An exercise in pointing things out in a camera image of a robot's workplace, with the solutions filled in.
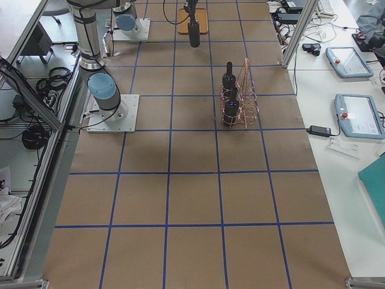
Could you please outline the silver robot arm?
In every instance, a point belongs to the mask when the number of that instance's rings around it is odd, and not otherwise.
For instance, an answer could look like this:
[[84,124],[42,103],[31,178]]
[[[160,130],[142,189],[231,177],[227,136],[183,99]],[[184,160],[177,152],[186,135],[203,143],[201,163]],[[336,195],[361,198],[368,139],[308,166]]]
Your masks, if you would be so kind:
[[135,36],[142,28],[134,2],[125,2],[112,10],[116,28],[127,36]]
[[121,94],[102,64],[95,11],[110,9],[115,16],[117,28],[132,31],[139,23],[134,1],[67,1],[67,4],[78,36],[82,79],[94,96],[102,119],[120,117],[123,112]]

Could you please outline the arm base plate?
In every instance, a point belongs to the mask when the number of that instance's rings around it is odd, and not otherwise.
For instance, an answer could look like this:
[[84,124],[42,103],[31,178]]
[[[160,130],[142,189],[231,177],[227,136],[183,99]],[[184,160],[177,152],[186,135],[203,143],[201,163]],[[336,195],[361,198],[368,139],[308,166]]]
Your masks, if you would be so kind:
[[86,127],[87,132],[135,132],[139,102],[139,95],[123,94],[117,111],[105,111],[101,110],[96,100],[94,100],[93,110],[97,110],[97,112],[90,114],[89,123]]
[[150,19],[131,19],[118,21],[113,38],[117,42],[146,42],[149,38]]

